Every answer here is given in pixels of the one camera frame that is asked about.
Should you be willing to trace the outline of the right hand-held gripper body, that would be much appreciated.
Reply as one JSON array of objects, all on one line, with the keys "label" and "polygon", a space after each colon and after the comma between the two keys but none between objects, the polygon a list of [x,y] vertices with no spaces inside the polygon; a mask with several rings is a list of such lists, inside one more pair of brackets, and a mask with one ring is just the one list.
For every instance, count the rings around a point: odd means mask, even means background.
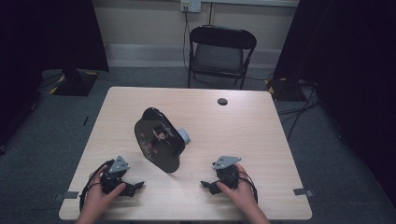
[{"label": "right hand-held gripper body", "polygon": [[239,161],[241,161],[240,157],[220,156],[212,163],[219,181],[230,189],[236,189],[238,186],[239,170],[236,164]]}]

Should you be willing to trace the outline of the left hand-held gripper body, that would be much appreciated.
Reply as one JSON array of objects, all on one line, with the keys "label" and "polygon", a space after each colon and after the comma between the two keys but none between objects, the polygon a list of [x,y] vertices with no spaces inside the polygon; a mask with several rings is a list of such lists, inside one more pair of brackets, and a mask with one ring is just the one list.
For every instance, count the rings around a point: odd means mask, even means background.
[{"label": "left hand-held gripper body", "polygon": [[101,175],[103,193],[110,193],[116,186],[122,183],[122,177],[130,168],[122,156],[106,162],[106,169]]}]

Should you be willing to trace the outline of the grey wiping cloth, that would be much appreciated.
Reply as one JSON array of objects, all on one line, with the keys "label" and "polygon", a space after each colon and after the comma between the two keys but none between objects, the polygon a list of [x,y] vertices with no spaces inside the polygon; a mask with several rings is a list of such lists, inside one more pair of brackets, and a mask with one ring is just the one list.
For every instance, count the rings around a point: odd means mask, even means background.
[{"label": "grey wiping cloth", "polygon": [[190,136],[183,128],[178,129],[177,132],[180,134],[185,144],[188,144],[191,141]]}]

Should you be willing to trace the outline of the person's right hand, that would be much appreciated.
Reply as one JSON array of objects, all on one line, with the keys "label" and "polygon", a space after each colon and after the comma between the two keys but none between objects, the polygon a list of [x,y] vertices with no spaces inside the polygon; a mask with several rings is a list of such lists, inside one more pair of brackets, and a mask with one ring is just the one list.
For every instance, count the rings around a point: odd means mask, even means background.
[{"label": "person's right hand", "polygon": [[238,181],[237,189],[230,189],[221,182],[218,182],[217,186],[246,217],[252,217],[254,214],[260,213],[261,209],[255,201],[252,187],[247,182],[248,176],[245,169],[240,164],[236,164],[236,168],[239,171],[239,176],[242,177],[242,180]]}]

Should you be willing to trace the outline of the person's left hand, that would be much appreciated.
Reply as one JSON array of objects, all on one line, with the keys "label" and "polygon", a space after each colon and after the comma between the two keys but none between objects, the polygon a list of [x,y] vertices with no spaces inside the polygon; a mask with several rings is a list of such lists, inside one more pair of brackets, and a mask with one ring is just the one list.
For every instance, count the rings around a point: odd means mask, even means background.
[{"label": "person's left hand", "polygon": [[105,194],[102,191],[100,184],[101,173],[106,169],[106,166],[102,167],[96,175],[91,174],[91,181],[89,189],[86,194],[84,206],[81,214],[88,214],[91,216],[99,216],[107,210],[111,203],[119,196],[119,194],[125,189],[124,183],[119,184],[110,193]]}]

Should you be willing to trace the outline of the black stand base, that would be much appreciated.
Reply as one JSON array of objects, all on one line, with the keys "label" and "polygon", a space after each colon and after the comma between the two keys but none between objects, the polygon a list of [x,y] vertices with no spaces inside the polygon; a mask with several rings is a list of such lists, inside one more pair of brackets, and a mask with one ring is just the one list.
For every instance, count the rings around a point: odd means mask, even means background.
[{"label": "black stand base", "polygon": [[290,84],[285,78],[266,79],[266,90],[278,102],[305,102],[306,97],[298,84]]},{"label": "black stand base", "polygon": [[99,74],[93,71],[63,69],[55,86],[49,91],[53,95],[88,96]]}]

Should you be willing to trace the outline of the black folding chair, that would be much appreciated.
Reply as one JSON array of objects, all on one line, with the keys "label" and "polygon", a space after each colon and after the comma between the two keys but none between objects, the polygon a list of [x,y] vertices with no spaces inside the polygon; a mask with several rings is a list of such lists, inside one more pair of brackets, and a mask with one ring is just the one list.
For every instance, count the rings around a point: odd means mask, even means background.
[{"label": "black folding chair", "polygon": [[201,25],[189,36],[188,87],[196,74],[241,81],[242,90],[257,39],[251,32],[216,25]]}]

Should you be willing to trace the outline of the dark curtain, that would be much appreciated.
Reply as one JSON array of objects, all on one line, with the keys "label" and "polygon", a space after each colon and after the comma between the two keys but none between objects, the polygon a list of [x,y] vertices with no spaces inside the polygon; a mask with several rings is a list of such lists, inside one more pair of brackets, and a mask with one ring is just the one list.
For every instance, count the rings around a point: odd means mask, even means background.
[{"label": "dark curtain", "polygon": [[53,69],[109,70],[92,0],[0,0],[0,146]]},{"label": "dark curtain", "polygon": [[274,77],[316,84],[396,205],[396,0],[299,0]]}]

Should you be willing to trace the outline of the white wall socket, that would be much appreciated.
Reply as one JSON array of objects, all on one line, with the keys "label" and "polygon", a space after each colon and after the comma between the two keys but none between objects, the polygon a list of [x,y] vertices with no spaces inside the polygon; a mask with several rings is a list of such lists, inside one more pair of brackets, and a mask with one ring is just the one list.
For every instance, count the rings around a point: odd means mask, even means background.
[{"label": "white wall socket", "polygon": [[200,13],[202,4],[199,0],[180,0],[182,12]]}]

